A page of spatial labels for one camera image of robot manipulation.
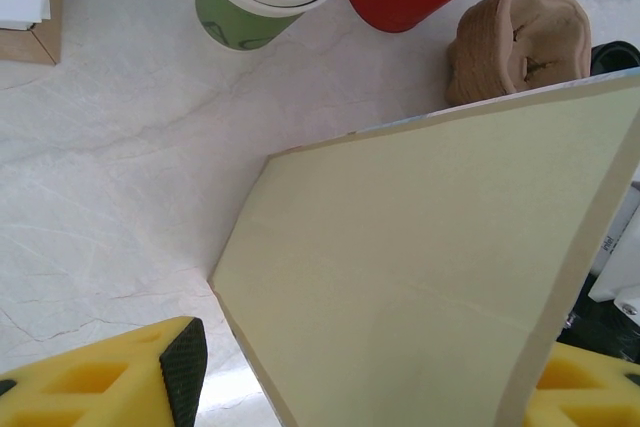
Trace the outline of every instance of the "white marble surface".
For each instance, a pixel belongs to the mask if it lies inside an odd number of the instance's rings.
[[[196,315],[198,425],[278,425],[206,277],[267,154],[444,106],[476,1],[394,36],[331,0],[234,54],[193,0],[65,0],[61,65],[0,62],[0,371]],[[595,43],[640,45],[640,0],[581,1]]]

